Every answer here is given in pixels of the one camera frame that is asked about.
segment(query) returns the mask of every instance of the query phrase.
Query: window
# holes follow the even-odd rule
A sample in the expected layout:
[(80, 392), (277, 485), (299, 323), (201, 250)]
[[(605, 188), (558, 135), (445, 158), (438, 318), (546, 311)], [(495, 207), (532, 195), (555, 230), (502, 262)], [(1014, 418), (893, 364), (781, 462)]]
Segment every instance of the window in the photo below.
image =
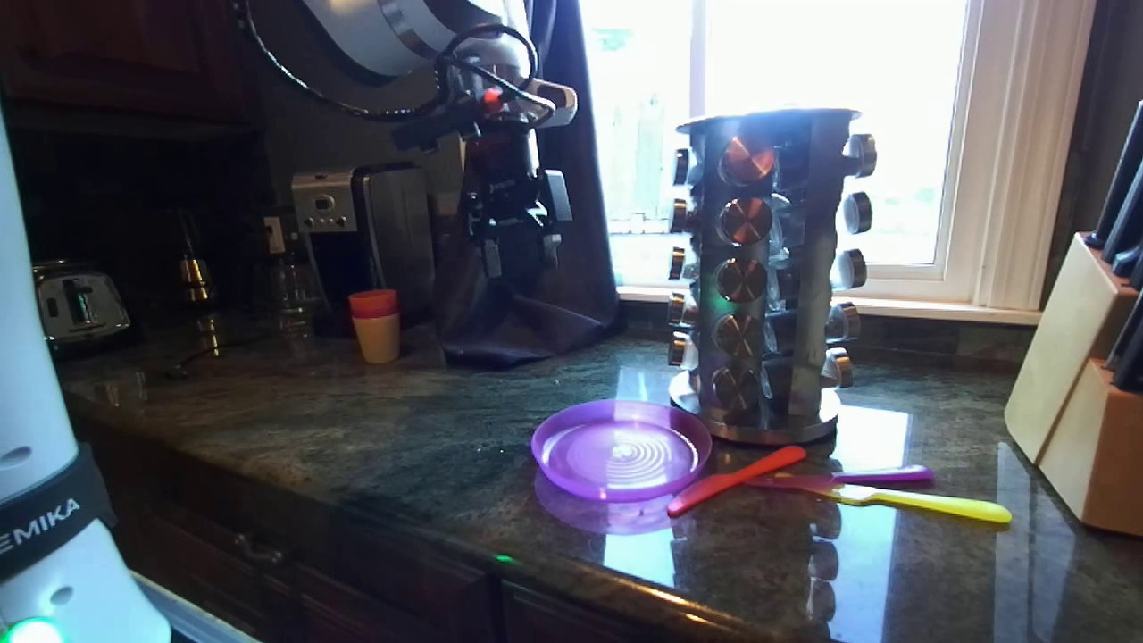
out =
[(690, 116), (842, 104), (878, 139), (873, 313), (1036, 323), (1095, 0), (581, 0), (624, 298), (669, 298)]

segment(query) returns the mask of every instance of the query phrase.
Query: knife block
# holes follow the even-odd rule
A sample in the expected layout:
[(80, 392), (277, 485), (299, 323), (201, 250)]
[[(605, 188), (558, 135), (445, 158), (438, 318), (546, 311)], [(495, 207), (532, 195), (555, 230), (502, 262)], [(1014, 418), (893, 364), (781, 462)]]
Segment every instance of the knife block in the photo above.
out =
[(1088, 358), (1036, 462), (1081, 524), (1143, 536), (1143, 395)]
[(1003, 420), (1086, 524), (1143, 536), (1143, 395), (1112, 385), (1102, 358), (1136, 291), (1071, 239), (1011, 385)]

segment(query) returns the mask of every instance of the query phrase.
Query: coffee maker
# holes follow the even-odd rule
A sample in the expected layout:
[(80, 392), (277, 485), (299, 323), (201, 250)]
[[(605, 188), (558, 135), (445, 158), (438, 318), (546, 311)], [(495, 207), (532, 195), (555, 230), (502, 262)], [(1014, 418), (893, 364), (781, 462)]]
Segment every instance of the coffee maker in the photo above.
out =
[(355, 291), (396, 291), (402, 325), (428, 313), (432, 223), (413, 164), (295, 173), (290, 188), (318, 282), (318, 337), (351, 337)]

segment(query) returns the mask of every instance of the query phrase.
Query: granite countertop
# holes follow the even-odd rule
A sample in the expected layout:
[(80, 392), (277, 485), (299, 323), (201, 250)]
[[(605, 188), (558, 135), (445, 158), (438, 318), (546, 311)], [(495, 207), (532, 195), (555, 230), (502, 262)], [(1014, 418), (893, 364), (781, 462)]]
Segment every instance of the granite countertop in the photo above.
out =
[[(396, 369), (359, 364), (351, 338), (221, 337), (219, 358), (193, 355), (186, 331), (146, 337), (62, 364), (62, 383), (130, 432), (511, 559), (577, 601), (624, 581), (795, 638), (1143, 638), (1143, 538), (1067, 513), (1003, 432), (1011, 376), (995, 369), (858, 360), (814, 462), (927, 466), (937, 494), (999, 499), (1011, 529), (761, 491), (670, 522), (662, 499), (572, 499), (530, 458), (532, 429), (561, 406), (669, 401), (649, 329), (502, 370), (445, 369), (424, 329), (402, 337)], [(717, 442), (709, 467), (746, 458), (758, 450)]]

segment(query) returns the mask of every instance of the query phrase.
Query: kitchen counter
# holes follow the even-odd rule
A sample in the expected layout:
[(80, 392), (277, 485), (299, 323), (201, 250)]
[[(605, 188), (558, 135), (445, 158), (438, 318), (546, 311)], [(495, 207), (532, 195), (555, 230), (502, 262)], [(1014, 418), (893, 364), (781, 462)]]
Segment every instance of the kitchen counter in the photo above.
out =
[[(532, 429), (581, 401), (669, 401), (646, 325), (572, 358), (445, 369), (428, 329), (396, 369), (351, 338), (221, 329), (64, 360), (90, 418), (197, 462), (372, 513), (581, 607), (708, 617), (751, 638), (1143, 638), (1143, 538), (1081, 529), (1003, 432), (1011, 370), (858, 360), (814, 467), (927, 466), (931, 494), (1011, 509), (1011, 529), (893, 509), (734, 491), (687, 517), (586, 504), (530, 458)], [(717, 442), (709, 467), (758, 450)]]

